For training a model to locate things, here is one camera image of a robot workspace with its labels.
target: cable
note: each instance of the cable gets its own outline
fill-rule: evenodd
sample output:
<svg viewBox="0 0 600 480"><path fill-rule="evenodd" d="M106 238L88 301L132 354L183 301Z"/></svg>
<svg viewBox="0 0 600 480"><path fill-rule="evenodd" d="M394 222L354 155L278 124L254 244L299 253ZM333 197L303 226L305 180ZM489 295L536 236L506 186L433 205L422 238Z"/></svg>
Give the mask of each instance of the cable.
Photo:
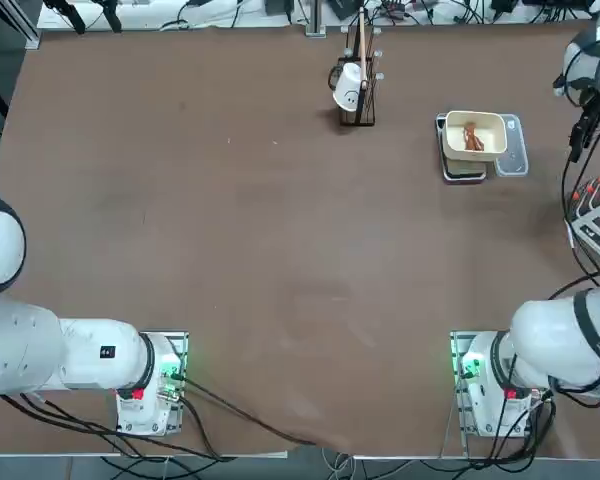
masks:
<svg viewBox="0 0 600 480"><path fill-rule="evenodd" d="M595 408L600 408L600 400L598 400L596 403L585 403L582 400L577 399L576 397L574 397L573 395L571 395L570 393L565 393L565 392L561 392L560 390L558 390L558 393L564 395L565 397L567 397L569 400L571 400L572 402L577 403L578 405L580 405L581 407L584 408L591 408L591 409L595 409Z"/></svg>
<svg viewBox="0 0 600 480"><path fill-rule="evenodd" d="M284 440L287 440L287 441L293 442L293 443L297 443L299 445L315 445L314 442L311 442L309 440L303 440L298 437L294 437L293 435L289 435L288 433L284 433L284 432L278 430L277 428L272 427L271 425L263 422L259 418L254 417L253 415L250 415L249 413L245 412L244 410L233 405L231 402L225 400L224 398L220 397L219 395L216 395L209 389L203 387L199 383L194 382L193 380L188 379L187 377L184 377L180 374L174 373L171 375L171 378L173 378L174 380L186 382L187 384L191 385L192 387L196 388L197 390L200 390L201 392L205 393L206 395L213 398L217 402L221 403L222 405L227 407L229 410L232 410L234 413L237 413L242 418L259 425L260 427L262 427L269 433L273 433L274 435L276 435L280 438L283 438Z"/></svg>
<svg viewBox="0 0 600 480"><path fill-rule="evenodd" d="M55 403L50 402L48 400L44 400L42 399L42 397L39 397L39 399L41 399L43 401L43 403L49 405L51 408L57 410L58 412L60 412L60 415L55 414L53 412L50 412L42 407L39 407L38 405L36 405L35 403L33 403L29 397L27 397L26 394L21 393L20 394L20 398L22 398L27 405L29 405L32 409L34 409L35 411L37 411L38 413L41 413L43 415L46 415L47 417L51 417L51 418L57 418L60 420L66 420L66 421L70 421L72 423L76 423L78 425L81 425L85 428L87 428L88 430L92 431L92 432L97 432L97 428L99 428L99 425L96 423L92 423L92 422L87 422L87 421L83 421L80 420L79 418L69 414L68 412L64 411L62 408L60 408L59 406L57 406ZM119 451L120 453L122 453L123 455L127 456L127 457L131 457L131 458L142 458L143 455L142 453L140 453L139 450L137 450L126 438L121 438L120 440L122 442L125 443L125 445L127 445L129 447L129 449L136 455L136 457L132 457L131 455L129 455L127 452L125 452L124 450L122 450L118 445L116 445L113 441L109 440L109 438L107 438L107 436L104 433L98 432L97 433L98 436L100 438L102 438L102 440L104 440L105 442L107 442L109 445L111 445L113 447L114 450Z"/></svg>
<svg viewBox="0 0 600 480"><path fill-rule="evenodd" d="M307 24L309 24L309 17L307 17L307 12L304 11L304 6L302 5L302 0L298 0L298 6L300 7L300 11L302 12L304 21L307 22Z"/></svg>
<svg viewBox="0 0 600 480"><path fill-rule="evenodd" d="M204 426L202 425L202 419L200 418L200 415L198 415L198 412L194 408L193 404L184 397L180 397L180 401L187 408L187 410L189 410L189 412L193 416L193 419L195 420L195 422L198 426L198 430L200 431L200 436L202 437L202 442L204 443L204 446L207 449L207 452L209 452L209 454L216 460L220 459L221 457L218 454L218 452L216 452L215 449L211 446L211 442L209 441L207 432L205 431Z"/></svg>
<svg viewBox="0 0 600 480"><path fill-rule="evenodd" d="M132 476L134 476L136 478L144 478L144 479L147 479L147 480L178 480L180 478L187 478L187 477L193 477L193 478L200 479L200 477L197 475L198 473L203 472L204 470L207 470L208 468L211 468L214 465L217 465L218 463L220 463L217 460L214 460L213 462L211 462L208 465L205 465L204 467L200 467L200 468L197 468L195 470L191 470L184 463L179 462L175 458L169 457L169 462L170 463L173 463L173 464L177 465L178 467L182 468L187 473L180 474L180 475L171 475L171 476L167 476L167 477L162 477L162 476L158 477L158 476L151 476L151 475L144 475L144 474L141 474L141 473L136 473L136 472L131 471L131 469L133 467L135 467L136 465L142 463L142 462L152 461L152 460L157 459L159 457L147 457L147 458L144 458L144 459L139 459L138 461L133 462L131 465L129 465L127 467L122 467L120 465L116 465L115 463L113 463L109 459L107 459L106 457L100 457L100 458L107 465L115 468L116 470L119 470L120 473L117 474L118 476L119 475L123 475L125 473L128 473L129 475L132 475Z"/></svg>
<svg viewBox="0 0 600 480"><path fill-rule="evenodd" d="M592 277L596 277L599 276L600 274L598 272L594 272L592 273L590 276ZM564 292L566 292L567 290L573 288L573 287L577 287L578 285L580 285L583 282L586 282L587 280L589 280L589 275L585 275L582 276L580 278L577 278L575 280L573 280L572 282L569 282L568 284L566 284L563 287L560 287L558 290L556 290L550 297L549 300L554 300L556 298L558 298L560 295L562 295Z"/></svg>
<svg viewBox="0 0 600 480"><path fill-rule="evenodd" d="M538 12L538 15L536 15L535 17L533 17L533 20L531 20L531 21L529 22L529 25L531 25L532 23L536 23L536 20L537 20L537 19L539 19L539 18L542 16L542 14L544 13L544 9L545 9L546 7L547 7L547 2L544 2L544 3L542 4L542 7L540 8L540 11Z"/></svg>
<svg viewBox="0 0 600 480"><path fill-rule="evenodd" d="M455 3L456 5L460 5L461 7L464 7L466 9L465 15L468 12L470 12L472 15L471 15L471 17L469 17L468 21L471 21L472 18L475 18L477 23L484 24L484 18L481 17L478 14L478 12L476 12L475 9L471 5L467 5L466 3L459 2L458 0L445 0L445 1L450 2L450 3Z"/></svg>
<svg viewBox="0 0 600 480"><path fill-rule="evenodd" d="M96 22L102 18L102 15L104 15L104 11L100 12L100 15L98 15L96 19L93 22L91 22L87 28L85 28L85 32L91 27L93 27L96 24Z"/></svg>
<svg viewBox="0 0 600 480"><path fill-rule="evenodd" d="M433 10L429 10L427 7L426 0L420 0L422 2L422 6L424 7L424 11L427 12L427 18L429 19L429 23L433 25Z"/></svg>
<svg viewBox="0 0 600 480"><path fill-rule="evenodd" d="M413 15L411 15L409 12L404 12L404 16L407 18L410 18L411 20L413 20L414 22L416 22L417 25L422 25L418 19L416 17L414 17Z"/></svg>
<svg viewBox="0 0 600 480"><path fill-rule="evenodd" d="M407 468L412 463L414 463L413 460L407 460L402 465L398 465L393 470L391 470L391 471L389 471L387 473L383 473L382 475L376 475L375 477L370 477L369 480L384 480L385 478L389 478L390 476L395 475L399 471L404 470L405 468Z"/></svg>
<svg viewBox="0 0 600 480"><path fill-rule="evenodd" d="M88 428L88 429L90 429L90 430L92 430L92 431L95 431L95 428L93 427L93 425L96 425L96 426L97 426L97 424L95 424L95 423L93 423L93 422L86 422L86 421L80 420L80 419L78 419L77 417L75 417L75 416L73 416L73 415L69 414L68 412L66 412L65 410L63 410L62 408L60 408L58 405L56 405L55 403L53 403L53 402L51 402L51 401L44 400L44 399L42 399L42 398L40 397L40 398L41 398L41 400L42 400L44 403L46 403L46 404L47 404L47 405L49 405L50 407L52 407L52 408L56 409L58 412L60 412L60 414L61 414L61 415L55 414L55 413L53 413L53 412L50 412L50 411L48 411L48 410L46 410L46 409L44 409L44 408L42 408L42 407L39 407L38 405L36 405L35 403L33 403L33 402L32 402L32 401L31 401L31 400L30 400L30 399L27 397L27 395L25 395L25 394L20 394L20 397L21 397L21 398L22 398L22 399L23 399L23 400L24 400L24 401L25 401L25 402L26 402L26 403L27 403L27 404L28 404L28 405L29 405L31 408L33 408L34 410L36 410L36 411L38 411L38 412L40 412L40 413L42 413L42 414L44 414L44 415L47 415L47 416L49 416L49 417L52 417L52 418L59 418L59 419L70 420L70 421L72 421L72 422L74 422L74 423L78 423L78 424L80 424L80 425L83 425L83 426L85 426L86 428ZM106 435L104 435L104 434L100 434L100 435L98 435L98 436L100 436L100 437L101 437L103 440L105 440L107 443L109 443L109 444L110 444L110 445L111 445L111 446L112 446L112 447L113 447L115 450L118 450L120 453L122 453L122 454L123 454L123 455L125 455L125 456L130 456L128 453L126 453L124 450L122 450L122 449L121 449L121 448L120 448L118 445L116 445L116 444L115 444L115 443L113 443L111 440L109 440L109 439L106 437ZM101 459L102 459L102 460L103 460L105 463L107 463L108 465L111 465L112 467L114 467L114 468L117 468L117 469L121 470L121 471L120 471L120 473L119 473L118 475L116 475L115 477L113 477L113 478L118 478L118 477L119 477L120 475L122 475L123 473L127 473L127 472L128 472L129 474L131 474L131 475L133 475L133 476L135 476L135 477L138 477L138 478L147 478L147 479L154 479L154 478L157 478L158 480L162 480L162 477L151 477L151 476L146 476L146 475L137 474L137 473L135 473L135 472L132 472L132 471L131 471L131 469L132 469L134 466L138 465L138 464L139 464L139 463L141 463L141 462L145 462L145 461L148 461L148 462L156 462L156 461L158 461L158 462L159 462L159 461L162 461L162 459L161 459L160 457L146 457L146 456L142 455L142 454L141 454L141 453L140 453L140 452L139 452L137 449L135 449L135 447L133 447L133 445L131 445L131 443L130 443L130 442L129 442L129 441L126 439L126 438L121 438L120 440L122 440L122 441L123 441L123 442L124 442L124 443L125 443L125 444L126 444L126 445L127 445L127 446L128 446L128 447L129 447L129 448L130 448L130 449L131 449L131 450L132 450L132 451L133 451L133 452L136 454L136 455L137 455L137 457L131 457L131 458L136 458L136 459L137 459L137 461L136 461L136 462L134 462L134 463L132 463L131 465L129 465L129 466L128 466L128 467L126 467L126 468L122 468L122 467L120 467L120 466L118 466L118 465L116 465L116 464L114 464L114 463L111 463L111 462L110 462L110 461L109 461L109 460L108 460L106 457L100 457L100 458L101 458ZM179 461L178 461L178 460L176 460L176 459L171 459L170 461L171 461L172 463L174 463L174 464L178 465L180 468L182 468L183 470L185 470L185 471L187 472L187 473L186 473L186 474L184 474L184 475L178 475L178 476L174 476L174 477L166 477L167 479L172 479L172 480L173 480L173 479L185 478L185 477L190 477L190 476L192 476L192 477L194 477L194 478L198 478L198 479L199 479L199 477L197 477L197 475L196 475L196 473L197 473L197 472L199 472L199 471L203 471L203 470L206 470L207 468L209 468L209 467L211 467L211 466L215 465L216 463L219 463L221 460L219 460L219 459L216 459L216 460L214 460L214 461L213 461L211 464L209 464L209 465L205 465L204 467L202 467L201 469L199 469L199 470L196 470L196 471L192 471L192 470L191 470L191 469L189 469L189 468L188 468L186 465L182 464L181 462L179 462Z"/></svg>
<svg viewBox="0 0 600 480"><path fill-rule="evenodd" d="M53 425L55 427L59 427L59 428L64 428L65 430L70 430L73 432L77 432L77 433L84 433L87 435L96 435L96 436L101 436L103 433L106 435L110 435L110 436L114 436L114 437L118 437L118 438L133 438L134 440L140 441L140 442L145 442L145 443L151 443L153 445L158 445L160 447L165 447L165 448L169 448L171 450L177 450L180 452L184 452L184 453L189 453L192 455L197 455L199 457L203 457L203 458L207 458L209 460L215 460L213 457L202 453L202 452L198 452L196 450L187 448L187 447L183 447L180 445L173 445L167 442L161 442L159 440L155 440L153 438L150 437L143 437L143 436L139 436L139 435L133 435L131 433L127 433L127 432L119 432L119 431L115 431L115 430L111 430L107 427L104 427L102 425L99 425L95 422L85 422L88 423L89 425L98 428L101 430L101 432L94 432L93 430L89 430L86 428L78 428L74 425L71 424L66 424L66 423L62 423L59 421L55 421L55 420L51 420L47 417L44 417L42 415L36 414L30 410L28 410L26 407L24 407L23 405L19 404L18 402L16 402L14 399L8 397L7 395L0 395L0 398L5 401L6 403L8 403L11 407L15 408L16 410L20 411L21 413L24 413L26 416L33 418L34 420L38 420L40 422L46 423L48 425ZM233 460L233 458L231 457L223 457L222 461L223 462L229 462Z"/></svg>

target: electronics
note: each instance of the electronics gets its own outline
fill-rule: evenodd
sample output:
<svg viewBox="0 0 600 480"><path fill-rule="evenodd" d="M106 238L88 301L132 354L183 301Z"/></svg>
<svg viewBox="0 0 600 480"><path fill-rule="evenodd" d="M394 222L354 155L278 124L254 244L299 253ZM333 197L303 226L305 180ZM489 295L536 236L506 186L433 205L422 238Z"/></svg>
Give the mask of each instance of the electronics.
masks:
<svg viewBox="0 0 600 480"><path fill-rule="evenodd" d="M328 0L328 3L336 17L345 20L358 13L362 2L358 0Z"/></svg>
<svg viewBox="0 0 600 480"><path fill-rule="evenodd" d="M294 3L293 0L265 0L264 11L269 17L284 14L290 15L293 12Z"/></svg>
<svg viewBox="0 0 600 480"><path fill-rule="evenodd" d="M491 9L496 14L512 13L517 4L518 0L491 0Z"/></svg>
<svg viewBox="0 0 600 480"><path fill-rule="evenodd" d="M571 8L573 10L585 10L594 4L595 0L522 0L525 5L537 5L539 7Z"/></svg>

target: brown table surface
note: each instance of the brown table surface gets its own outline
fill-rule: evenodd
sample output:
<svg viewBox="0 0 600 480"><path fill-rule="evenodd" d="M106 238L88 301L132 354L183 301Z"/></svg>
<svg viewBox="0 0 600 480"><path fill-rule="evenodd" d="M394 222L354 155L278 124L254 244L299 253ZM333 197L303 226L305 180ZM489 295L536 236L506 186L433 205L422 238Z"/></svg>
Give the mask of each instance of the brown table surface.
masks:
<svg viewBox="0 0 600 480"><path fill-rule="evenodd" d="M437 456L449 332L507 328L577 276L559 176L579 112L551 83L580 28L385 31L378 123L348 131L326 81L335 32L45 35L0 149L29 242L11 295L188 330L193 377L320 445ZM433 122L449 109L518 114L529 176L444 185ZM102 393L54 397L112 425ZM291 447L196 404L222 452ZM600 458L600 411L558 407L542 455ZM201 448L190 422L169 440ZM0 402L2 453L105 447Z"/></svg>

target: food container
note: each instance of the food container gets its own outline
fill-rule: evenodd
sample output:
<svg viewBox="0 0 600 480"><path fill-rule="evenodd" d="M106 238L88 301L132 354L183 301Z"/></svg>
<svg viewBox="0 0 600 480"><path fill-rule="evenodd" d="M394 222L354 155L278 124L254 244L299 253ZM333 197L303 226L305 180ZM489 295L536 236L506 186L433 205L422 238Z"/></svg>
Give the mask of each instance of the food container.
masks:
<svg viewBox="0 0 600 480"><path fill-rule="evenodd" d="M476 136L484 143L484 151L465 148L464 127L475 123ZM507 131L503 118L496 113L452 111L447 114L443 132L444 154L450 160L495 162L507 151Z"/></svg>

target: white cable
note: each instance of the white cable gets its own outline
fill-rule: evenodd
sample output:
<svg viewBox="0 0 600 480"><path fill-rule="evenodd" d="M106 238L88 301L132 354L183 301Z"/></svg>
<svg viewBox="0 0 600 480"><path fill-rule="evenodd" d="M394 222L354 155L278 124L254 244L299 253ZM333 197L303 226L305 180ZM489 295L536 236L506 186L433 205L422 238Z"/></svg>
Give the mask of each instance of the white cable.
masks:
<svg viewBox="0 0 600 480"><path fill-rule="evenodd" d="M331 474L329 475L329 478L327 478L327 480L331 480L334 476L336 477L336 480L340 480L338 474L342 473L345 469L349 467L351 468L351 475L349 476L349 480L352 480L353 477L356 475L357 463L353 455L347 455L346 453L338 453L334 464L331 465L329 463L329 460L327 460L324 448L320 449L320 453L322 454L322 459L324 460L325 465L329 470L331 470ZM340 457L342 456L346 456L347 458L342 463L340 463Z"/></svg>
<svg viewBox="0 0 600 480"><path fill-rule="evenodd" d="M260 13L261 11L262 11L262 8L258 8L257 10L249 10L247 12L240 11L240 15L249 15L251 13ZM225 15L224 17L215 17L214 16L211 18L207 18L203 22L198 22L198 23L194 23L194 24L190 24L189 22L184 20L184 22L186 22L186 23L170 24L170 25L167 25L166 27L161 27L158 31L168 32L171 30L193 30L193 29L205 26L210 22L218 22L218 21L222 21L222 20L232 20L234 14L235 14L235 10L233 11L233 13L230 13L229 15Z"/></svg>

